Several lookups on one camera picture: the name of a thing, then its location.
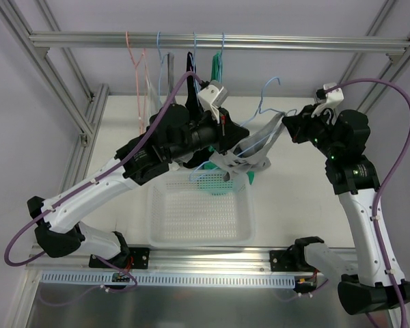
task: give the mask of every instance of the white plastic basket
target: white plastic basket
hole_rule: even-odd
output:
[[[203,174],[198,171],[193,179]],[[246,174],[223,181],[215,170],[198,181],[190,172],[154,179],[148,194],[148,240],[156,247],[247,245],[255,235]]]

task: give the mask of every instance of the perforated basket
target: perforated basket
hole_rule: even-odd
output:
[[[206,171],[198,171],[192,180]],[[254,238],[254,206],[246,174],[223,181],[213,171],[198,181],[169,172],[152,181],[148,239],[156,247],[247,245]]]

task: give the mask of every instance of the laundry basket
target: laundry basket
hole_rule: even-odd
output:
[[[206,172],[198,171],[192,180]],[[246,174],[223,181],[215,170],[195,182],[190,172],[169,172],[151,182],[148,240],[156,247],[248,245],[255,234]]]

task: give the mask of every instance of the white table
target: white table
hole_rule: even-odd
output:
[[[179,103],[185,98],[176,97]],[[235,122],[252,116],[258,97],[229,97],[224,107]],[[265,98],[263,109],[288,111],[313,103],[311,98]],[[136,96],[110,96],[90,162],[89,173],[103,166],[115,151],[139,135]],[[247,124],[251,133],[268,122],[268,112]],[[251,246],[284,247],[296,238],[319,236],[330,247],[354,247],[346,215],[325,176],[325,158],[310,143],[293,144],[285,131],[269,152],[272,166],[256,174],[253,187],[256,237]],[[83,221],[117,230],[130,244],[148,244],[146,185],[116,197]]]

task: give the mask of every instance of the horizontal metal rail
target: horizontal metal rail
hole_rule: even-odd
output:
[[[129,42],[136,48],[156,48],[157,33],[129,33]],[[64,32],[35,31],[30,40],[36,47],[58,48],[120,48],[126,46],[126,32]],[[410,45],[404,38],[317,38],[301,36],[224,36],[224,49],[272,51],[337,51],[347,53],[402,54]],[[198,49],[221,49],[223,34],[196,34]],[[191,49],[193,34],[162,33],[160,47]]]

